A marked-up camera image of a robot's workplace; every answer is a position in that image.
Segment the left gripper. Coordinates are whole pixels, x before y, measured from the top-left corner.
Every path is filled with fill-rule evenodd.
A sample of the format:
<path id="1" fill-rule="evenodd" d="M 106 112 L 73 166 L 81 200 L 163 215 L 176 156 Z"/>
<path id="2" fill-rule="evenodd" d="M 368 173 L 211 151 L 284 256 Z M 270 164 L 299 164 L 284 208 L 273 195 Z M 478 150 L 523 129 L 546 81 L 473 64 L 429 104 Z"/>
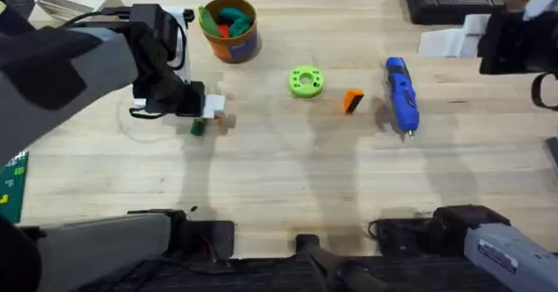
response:
<path id="1" fill-rule="evenodd" d="M 161 118 L 167 114 L 181 117 L 214 119 L 225 121 L 226 97 L 208 94 L 203 84 L 185 82 L 168 65 L 168 53 L 154 31 L 146 24 L 132 22 L 126 35 L 138 69 L 138 77 L 133 81 L 133 96 L 144 99 L 140 108 L 131 108 L 134 118 Z"/>

